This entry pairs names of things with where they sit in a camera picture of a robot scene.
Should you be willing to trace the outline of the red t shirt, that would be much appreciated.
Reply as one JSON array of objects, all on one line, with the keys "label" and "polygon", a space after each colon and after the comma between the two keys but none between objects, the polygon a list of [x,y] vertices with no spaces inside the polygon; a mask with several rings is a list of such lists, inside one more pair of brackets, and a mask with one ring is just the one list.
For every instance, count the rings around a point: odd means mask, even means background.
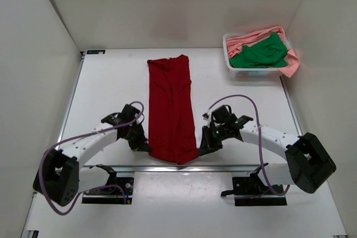
[{"label": "red t shirt", "polygon": [[150,156],[186,164],[199,156],[191,103],[189,58],[148,60]]}]

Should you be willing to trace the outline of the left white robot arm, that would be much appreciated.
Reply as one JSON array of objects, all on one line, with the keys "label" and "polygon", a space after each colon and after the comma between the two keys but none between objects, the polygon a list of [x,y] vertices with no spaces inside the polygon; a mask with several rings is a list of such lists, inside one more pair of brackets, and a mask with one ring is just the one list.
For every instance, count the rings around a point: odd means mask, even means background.
[{"label": "left white robot arm", "polygon": [[143,130],[144,106],[139,101],[126,104],[122,111],[105,116],[89,133],[62,140],[43,154],[33,189],[50,206],[74,205],[79,196],[90,191],[120,193],[129,200],[117,183],[116,171],[104,164],[84,166],[107,146],[124,139],[133,152],[150,152]]}]

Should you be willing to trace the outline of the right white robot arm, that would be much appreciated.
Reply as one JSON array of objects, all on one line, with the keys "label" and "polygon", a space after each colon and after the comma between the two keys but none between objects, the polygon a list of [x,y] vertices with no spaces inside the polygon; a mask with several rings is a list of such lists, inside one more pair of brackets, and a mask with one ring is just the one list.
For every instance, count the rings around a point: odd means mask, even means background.
[{"label": "right white robot arm", "polygon": [[207,124],[202,128],[200,156],[222,149],[224,140],[234,138],[284,159],[282,164],[260,161],[250,179],[250,188],[255,193],[264,193],[275,185],[295,185],[306,193],[315,193],[337,170],[320,140],[312,133],[280,132],[258,124],[249,116],[237,117],[228,105],[206,112],[202,117]]}]

